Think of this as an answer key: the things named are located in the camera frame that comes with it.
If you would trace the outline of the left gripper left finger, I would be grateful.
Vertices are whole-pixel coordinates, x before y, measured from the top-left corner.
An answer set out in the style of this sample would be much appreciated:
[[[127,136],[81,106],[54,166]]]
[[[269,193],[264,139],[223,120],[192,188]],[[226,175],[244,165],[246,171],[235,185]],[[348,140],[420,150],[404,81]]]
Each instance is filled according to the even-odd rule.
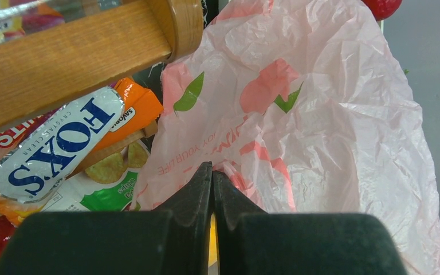
[[[0,274],[207,274],[212,165],[151,211],[43,212],[26,218]]]

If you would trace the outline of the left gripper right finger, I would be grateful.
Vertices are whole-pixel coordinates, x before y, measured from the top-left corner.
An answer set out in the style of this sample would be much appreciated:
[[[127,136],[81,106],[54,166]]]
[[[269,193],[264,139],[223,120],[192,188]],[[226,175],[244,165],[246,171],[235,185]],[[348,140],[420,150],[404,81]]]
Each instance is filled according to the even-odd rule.
[[[220,274],[405,274],[387,229],[360,213],[269,214],[212,177]]]

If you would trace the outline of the pink plastic grocery bag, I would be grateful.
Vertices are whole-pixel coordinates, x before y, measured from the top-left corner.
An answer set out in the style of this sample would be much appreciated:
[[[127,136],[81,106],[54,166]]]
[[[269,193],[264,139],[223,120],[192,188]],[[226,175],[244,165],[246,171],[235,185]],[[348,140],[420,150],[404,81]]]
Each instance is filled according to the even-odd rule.
[[[440,274],[422,108],[363,2],[231,1],[161,78],[133,207],[159,206],[211,162],[268,212],[374,215],[408,273]]]

